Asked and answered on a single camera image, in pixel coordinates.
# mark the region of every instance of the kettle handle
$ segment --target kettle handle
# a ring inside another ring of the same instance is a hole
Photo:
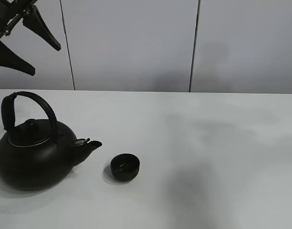
[[[39,95],[32,93],[32,92],[15,92],[9,96],[6,96],[2,101],[1,106],[1,113],[2,113],[2,121],[4,125],[4,130],[10,131],[12,128],[15,127],[15,121],[16,121],[16,115],[14,112],[14,100],[18,96],[24,96],[32,99],[37,104],[42,107],[42,109],[45,111],[46,115],[49,118],[51,128],[52,128],[52,135],[54,140],[57,140],[58,137],[58,126],[57,126],[57,118],[52,110],[51,106]]]

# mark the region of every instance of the black kettle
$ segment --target black kettle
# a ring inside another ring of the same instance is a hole
[[[15,126],[14,100],[18,95],[38,103],[48,119],[29,119]],[[102,145],[77,139],[67,125],[57,121],[50,105],[31,92],[6,96],[1,113],[7,133],[0,140],[0,177],[16,189],[36,191],[57,184]]]

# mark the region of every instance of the kettle spout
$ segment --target kettle spout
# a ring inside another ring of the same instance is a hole
[[[70,158],[72,166],[82,163],[94,150],[102,146],[101,142],[91,141],[88,143],[89,140],[79,139],[75,141]]]

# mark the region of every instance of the table surface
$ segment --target table surface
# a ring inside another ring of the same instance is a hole
[[[0,229],[292,229],[292,95],[34,92],[103,146],[46,191],[0,183]],[[45,117],[23,97],[16,116]],[[141,161],[126,184],[121,153]]]

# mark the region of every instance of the small black bowl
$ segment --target small black bowl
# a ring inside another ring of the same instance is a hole
[[[111,172],[120,181],[133,180],[140,169],[139,159],[132,154],[120,154],[112,159]]]

